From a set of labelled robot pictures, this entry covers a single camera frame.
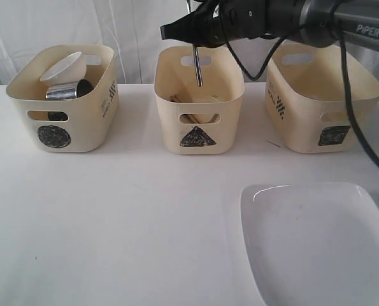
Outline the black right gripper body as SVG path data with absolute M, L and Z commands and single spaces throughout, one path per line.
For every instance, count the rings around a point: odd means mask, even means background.
M 207 1 L 204 31 L 211 45 L 264 36 L 267 1 Z

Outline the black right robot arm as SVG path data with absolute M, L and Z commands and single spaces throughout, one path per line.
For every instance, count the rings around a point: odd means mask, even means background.
M 192 13 L 161 26 L 163 40 L 208 48 L 269 35 L 323 48 L 339 34 L 379 52 L 379 1 L 201 1 Z

